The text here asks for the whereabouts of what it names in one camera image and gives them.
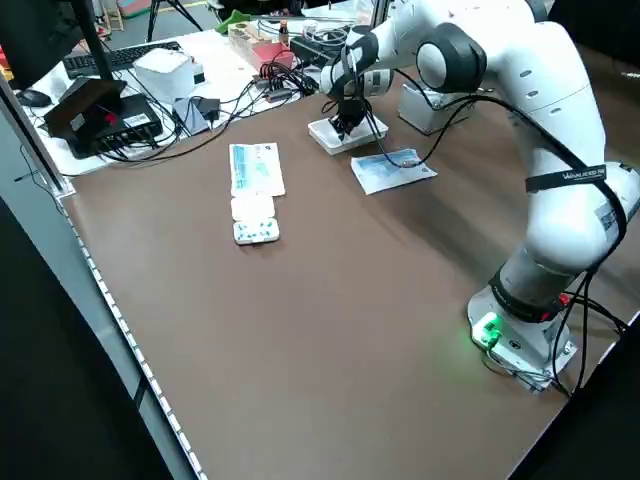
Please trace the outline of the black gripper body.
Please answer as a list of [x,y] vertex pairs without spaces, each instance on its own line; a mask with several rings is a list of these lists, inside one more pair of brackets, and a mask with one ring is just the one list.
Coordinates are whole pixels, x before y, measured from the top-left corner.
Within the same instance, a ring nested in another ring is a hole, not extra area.
[[338,103],[338,112],[333,117],[336,125],[359,125],[369,113],[370,104],[366,99],[342,99]]

